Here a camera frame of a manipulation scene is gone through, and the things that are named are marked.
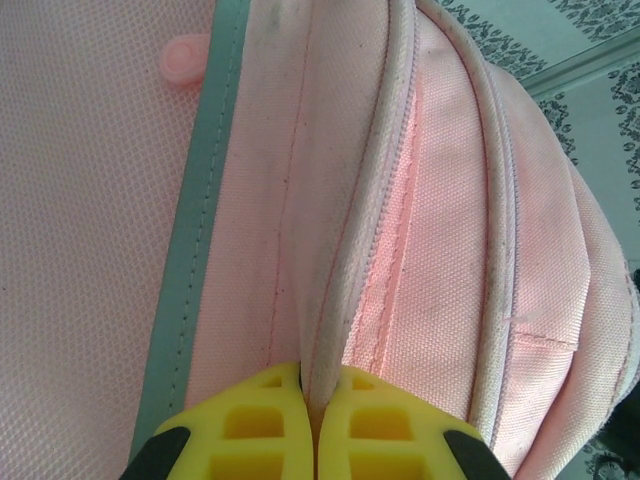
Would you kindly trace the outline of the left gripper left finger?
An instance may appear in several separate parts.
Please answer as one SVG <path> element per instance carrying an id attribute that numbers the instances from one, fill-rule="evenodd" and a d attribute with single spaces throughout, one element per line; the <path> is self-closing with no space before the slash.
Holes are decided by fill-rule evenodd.
<path id="1" fill-rule="evenodd" d="M 283 363 L 162 423 L 125 479 L 312 479 L 300 367 Z"/>

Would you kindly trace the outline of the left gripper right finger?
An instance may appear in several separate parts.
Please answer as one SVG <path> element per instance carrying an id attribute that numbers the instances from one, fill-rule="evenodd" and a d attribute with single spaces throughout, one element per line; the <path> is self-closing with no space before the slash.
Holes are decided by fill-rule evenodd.
<path id="1" fill-rule="evenodd" d="M 319 479 L 504 479 L 465 421 L 355 367 L 344 366 L 325 410 Z"/>

